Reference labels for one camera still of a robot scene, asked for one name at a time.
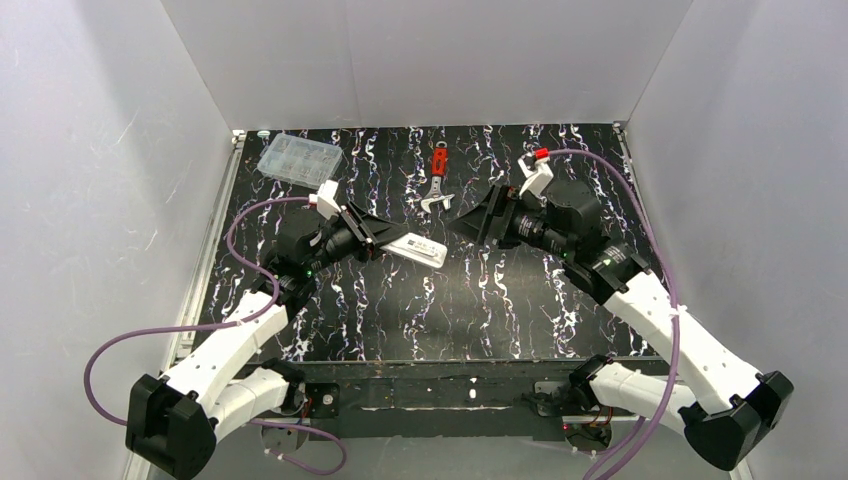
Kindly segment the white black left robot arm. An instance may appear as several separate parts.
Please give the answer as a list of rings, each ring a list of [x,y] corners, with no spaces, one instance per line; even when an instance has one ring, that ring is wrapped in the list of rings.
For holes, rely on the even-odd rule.
[[[244,379],[238,373],[283,331],[313,297],[315,275],[348,257],[376,260],[386,253],[439,268],[446,247],[354,205],[311,196],[287,209],[255,283],[208,337],[158,376],[139,378],[130,390],[125,444],[174,479],[193,479],[217,445],[261,414],[293,404],[304,374],[283,360],[268,360]]]

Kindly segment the white remote control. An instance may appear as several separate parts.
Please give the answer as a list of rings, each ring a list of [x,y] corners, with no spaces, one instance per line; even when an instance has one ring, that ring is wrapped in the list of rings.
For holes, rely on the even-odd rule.
[[[414,233],[407,233],[381,246],[381,249],[433,269],[444,265],[448,253],[444,244]]]

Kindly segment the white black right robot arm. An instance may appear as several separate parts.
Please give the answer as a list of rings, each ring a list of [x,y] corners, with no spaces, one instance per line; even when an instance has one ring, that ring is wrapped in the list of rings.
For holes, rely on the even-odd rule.
[[[672,302],[658,275],[623,239],[601,225],[602,206],[577,181],[556,181],[544,198],[507,185],[450,229],[476,243],[527,245],[556,256],[580,291],[636,330],[670,367],[666,380],[596,355],[575,369],[566,403],[617,407],[681,434],[707,463],[734,469],[779,423],[793,394],[781,372],[763,373]]]

